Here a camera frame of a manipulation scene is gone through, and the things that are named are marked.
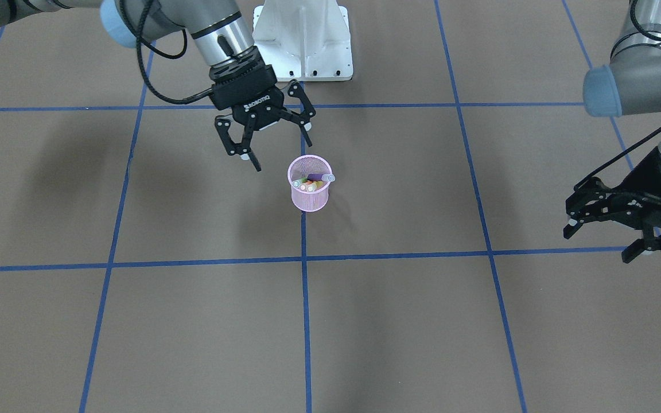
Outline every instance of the blue joint cap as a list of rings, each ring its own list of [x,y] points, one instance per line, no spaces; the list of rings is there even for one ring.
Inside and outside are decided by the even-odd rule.
[[[593,68],[583,80],[585,111],[591,116],[621,116],[621,98],[609,66]]]
[[[108,35],[118,44],[134,49],[137,47],[137,39],[129,31],[129,27],[124,24],[119,11],[116,10],[115,0],[103,0],[100,6],[100,16],[102,17],[103,28]]]

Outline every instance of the purple marker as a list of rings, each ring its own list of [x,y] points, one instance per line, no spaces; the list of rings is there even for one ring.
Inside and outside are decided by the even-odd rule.
[[[333,182],[336,180],[336,176],[333,173],[309,173],[309,181],[323,181],[323,182]]]

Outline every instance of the pink mesh cup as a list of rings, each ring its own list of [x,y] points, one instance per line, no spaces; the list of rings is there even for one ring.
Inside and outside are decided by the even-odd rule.
[[[331,182],[326,182],[314,192],[306,192],[292,186],[292,181],[305,178],[309,173],[333,173],[333,170],[325,159],[315,155],[299,157],[292,161],[287,168],[287,181],[292,191],[292,203],[301,211],[315,212],[328,203],[328,187]]]

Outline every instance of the robotic arm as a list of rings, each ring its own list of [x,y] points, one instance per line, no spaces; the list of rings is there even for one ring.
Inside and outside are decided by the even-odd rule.
[[[593,68],[583,84],[585,108],[593,116],[661,112],[661,0],[631,0],[629,14],[611,51],[611,63]],[[569,239],[585,224],[614,220],[640,230],[642,238],[621,254],[628,263],[642,253],[661,251],[661,143],[609,188],[596,173],[626,155],[661,128],[580,181],[566,201]]]
[[[137,62],[147,88],[171,104],[189,104],[210,98],[218,110],[231,108],[231,115],[215,118],[215,127],[230,156],[250,159],[262,170],[250,145],[254,131],[288,120],[299,126],[308,146],[310,118],[315,109],[300,82],[290,81],[284,89],[276,87],[277,77],[266,65],[254,45],[251,30],[234,0],[0,0],[0,26],[42,11],[72,7],[99,7],[104,27],[119,44],[137,48]],[[149,82],[142,61],[141,45],[155,50],[154,40],[184,31],[190,34],[205,63],[213,86],[185,99],[171,99],[157,92]],[[168,58],[179,58],[155,50]],[[302,112],[284,107],[285,95],[301,101]],[[242,139],[236,143],[228,130],[232,119],[244,126]]]

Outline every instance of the black cable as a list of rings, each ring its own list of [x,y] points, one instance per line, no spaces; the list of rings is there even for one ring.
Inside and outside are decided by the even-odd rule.
[[[142,10],[142,15],[139,16],[139,24],[137,24],[137,63],[139,64],[139,72],[142,74],[142,80],[144,80],[145,86],[147,86],[147,89],[149,89],[154,96],[157,96],[165,102],[171,104],[192,104],[193,102],[197,102],[208,96],[211,89],[205,89],[205,91],[194,94],[193,96],[188,96],[185,99],[171,99],[158,92],[149,81],[149,75],[147,75],[147,70],[145,70],[144,59],[142,57],[142,47],[140,44],[145,41],[144,38],[142,38],[142,33],[144,32],[145,22],[147,21],[149,10],[152,8],[152,3],[154,3],[154,0],[147,0],[145,8]]]
[[[144,40],[141,38],[141,36],[137,36],[137,31],[134,29],[134,26],[131,25],[131,22],[129,21],[129,15],[126,14],[126,1],[125,0],[119,0],[119,10],[121,11],[121,16],[123,16],[124,24],[126,25],[126,28],[129,29],[131,34],[136,37],[137,39],[141,39],[141,44],[145,45],[148,49],[152,50],[152,52],[155,52],[156,54],[166,58],[166,59],[171,59],[171,60],[176,60],[180,59],[185,55],[185,52],[188,50],[188,34],[185,31],[185,29],[182,30],[183,32],[183,49],[180,51],[178,54],[167,54],[163,52],[162,50],[157,49],[154,47],[154,45],[149,44],[147,40]]]
[[[641,24],[637,21],[637,0],[632,0],[632,5],[629,7],[629,18],[632,20],[632,24],[634,27],[647,39],[652,39],[656,40],[658,42],[661,42],[661,37],[655,36],[654,34],[651,34],[647,32],[644,27],[642,27]]]
[[[639,148],[640,146],[644,145],[645,143],[647,143],[648,141],[650,141],[650,139],[654,138],[655,136],[657,136],[657,135],[660,134],[660,133],[661,133],[661,126],[659,126],[659,128],[657,128],[655,131],[653,131],[653,133],[650,133],[646,138],[641,139],[639,142],[635,143],[634,145],[632,145],[632,146],[630,146],[628,149],[626,149],[626,151],[621,152],[621,154],[617,155],[617,156],[614,157],[613,159],[611,159],[611,160],[609,160],[608,162],[604,163],[603,165],[599,166],[599,167],[596,168],[593,172],[589,173],[588,176],[586,176],[585,178],[583,178],[580,182],[578,182],[578,183],[574,186],[573,190],[577,191],[577,190],[580,188],[580,186],[582,186],[586,181],[588,181],[588,180],[590,180],[591,178],[593,178],[593,176],[595,176],[596,173],[601,172],[602,170],[606,169],[607,167],[610,167],[611,165],[613,165],[614,163],[616,163],[617,160],[621,159],[622,157],[627,156],[627,154],[629,154],[629,152],[631,152],[631,151],[633,151],[634,149],[637,149],[637,148]]]

